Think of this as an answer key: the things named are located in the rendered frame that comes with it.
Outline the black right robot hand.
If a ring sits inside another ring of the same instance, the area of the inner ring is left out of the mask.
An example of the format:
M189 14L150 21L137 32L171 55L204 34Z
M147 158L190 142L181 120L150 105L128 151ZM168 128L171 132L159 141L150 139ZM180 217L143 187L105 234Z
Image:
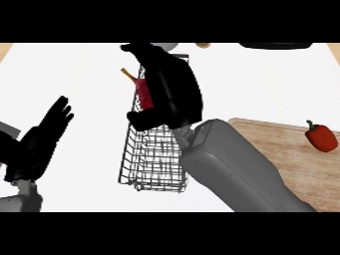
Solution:
M121 46L144 68L144 79L153 107L127 112L127 119L137 131L167 125L181 128L201 121L202 100L192 70L186 61L150 43Z

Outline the wooden cutting board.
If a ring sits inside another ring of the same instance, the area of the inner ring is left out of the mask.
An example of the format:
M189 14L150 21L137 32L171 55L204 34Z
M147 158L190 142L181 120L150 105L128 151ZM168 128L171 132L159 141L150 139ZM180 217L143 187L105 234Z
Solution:
M297 197L316 211L340 212L340 131L337 148L320 152L306 139L306 127L239 118L227 123L275 165Z

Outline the grey round bowl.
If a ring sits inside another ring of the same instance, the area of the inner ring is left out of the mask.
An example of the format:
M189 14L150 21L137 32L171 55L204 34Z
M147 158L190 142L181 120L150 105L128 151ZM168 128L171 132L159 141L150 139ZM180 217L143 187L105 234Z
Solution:
M164 49L165 52L174 49L177 43L150 43L153 46L158 46Z

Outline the red pear with green stem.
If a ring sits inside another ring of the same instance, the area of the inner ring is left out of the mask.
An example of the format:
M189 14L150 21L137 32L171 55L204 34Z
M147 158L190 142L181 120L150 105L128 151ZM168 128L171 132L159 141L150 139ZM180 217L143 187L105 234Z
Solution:
M334 133L323 125L316 125L312 121L306 121L307 131L304 136L313 147L322 151L329 152L337 148L338 142Z

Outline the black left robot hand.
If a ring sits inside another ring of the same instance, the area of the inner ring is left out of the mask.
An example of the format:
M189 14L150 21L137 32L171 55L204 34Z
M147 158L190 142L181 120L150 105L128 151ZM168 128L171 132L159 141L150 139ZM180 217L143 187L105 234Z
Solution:
M72 117L68 98L60 96L40 124L31 127L19 140L0 130L0 162L5 165L5 182L37 180L42 176Z

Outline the dark round pan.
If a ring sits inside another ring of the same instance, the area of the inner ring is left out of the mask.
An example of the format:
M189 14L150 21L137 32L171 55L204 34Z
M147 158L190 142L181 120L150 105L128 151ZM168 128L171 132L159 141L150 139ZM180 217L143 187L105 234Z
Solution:
M298 50L307 49L312 43L238 43L247 49L257 50Z

